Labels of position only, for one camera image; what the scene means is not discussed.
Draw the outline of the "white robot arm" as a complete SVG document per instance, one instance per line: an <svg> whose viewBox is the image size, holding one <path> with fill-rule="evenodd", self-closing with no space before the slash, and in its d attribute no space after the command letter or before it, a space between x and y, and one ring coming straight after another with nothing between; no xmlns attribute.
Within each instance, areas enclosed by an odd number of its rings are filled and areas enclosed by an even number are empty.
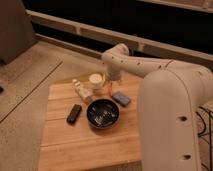
<svg viewBox="0 0 213 171"><path fill-rule="evenodd" d="M202 171L196 110L213 100L213 72L173 60L134 57L120 43L101 56L110 80L142 78L137 111L143 171Z"/></svg>

